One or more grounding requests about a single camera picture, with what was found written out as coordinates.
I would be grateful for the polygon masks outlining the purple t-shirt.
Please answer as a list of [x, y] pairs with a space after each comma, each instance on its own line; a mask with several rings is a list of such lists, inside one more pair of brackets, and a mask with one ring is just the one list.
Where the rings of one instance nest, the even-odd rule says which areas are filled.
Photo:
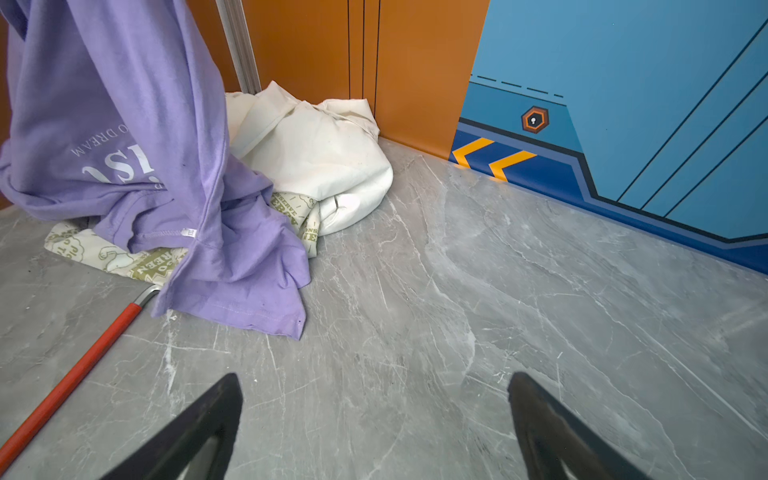
[[5, 1], [1, 191], [90, 217], [129, 252], [182, 248], [155, 311], [299, 339], [307, 253], [230, 151], [220, 72], [183, 1]]

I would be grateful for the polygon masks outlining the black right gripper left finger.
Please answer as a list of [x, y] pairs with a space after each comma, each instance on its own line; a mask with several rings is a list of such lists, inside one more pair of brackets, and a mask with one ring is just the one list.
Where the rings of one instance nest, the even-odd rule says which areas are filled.
[[234, 450], [242, 405], [239, 379], [228, 373], [104, 477], [224, 478]]

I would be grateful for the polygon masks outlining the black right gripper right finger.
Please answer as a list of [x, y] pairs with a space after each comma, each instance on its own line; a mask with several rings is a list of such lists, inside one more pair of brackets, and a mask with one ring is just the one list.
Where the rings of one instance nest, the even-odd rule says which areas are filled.
[[649, 479], [527, 373], [512, 375], [508, 398], [530, 479]]

